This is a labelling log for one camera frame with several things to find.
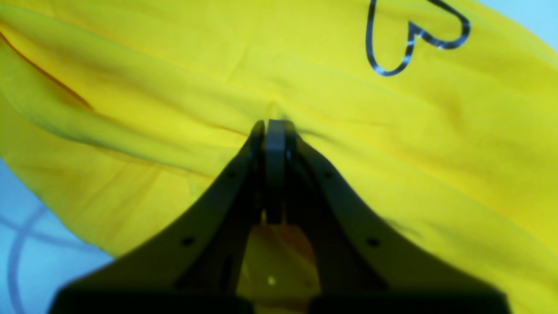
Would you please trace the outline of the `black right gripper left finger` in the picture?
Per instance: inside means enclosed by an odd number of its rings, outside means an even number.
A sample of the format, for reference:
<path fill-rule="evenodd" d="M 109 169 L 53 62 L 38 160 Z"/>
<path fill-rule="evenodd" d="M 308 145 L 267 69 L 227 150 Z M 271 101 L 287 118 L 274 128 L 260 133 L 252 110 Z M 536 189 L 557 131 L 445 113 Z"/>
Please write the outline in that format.
<path fill-rule="evenodd" d="M 257 209 L 265 123 L 205 193 L 124 257 L 58 292 L 52 314 L 253 314 L 236 295 Z"/>

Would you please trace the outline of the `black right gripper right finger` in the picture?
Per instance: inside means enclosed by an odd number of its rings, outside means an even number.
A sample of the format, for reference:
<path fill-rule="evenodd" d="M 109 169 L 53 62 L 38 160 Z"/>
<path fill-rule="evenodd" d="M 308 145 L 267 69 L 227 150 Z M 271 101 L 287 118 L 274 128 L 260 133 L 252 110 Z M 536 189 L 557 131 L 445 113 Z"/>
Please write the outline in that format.
<path fill-rule="evenodd" d="M 285 216 L 308 238 L 321 288 L 309 314 L 510 313 L 504 293 L 389 226 L 291 122 L 285 138 Z"/>

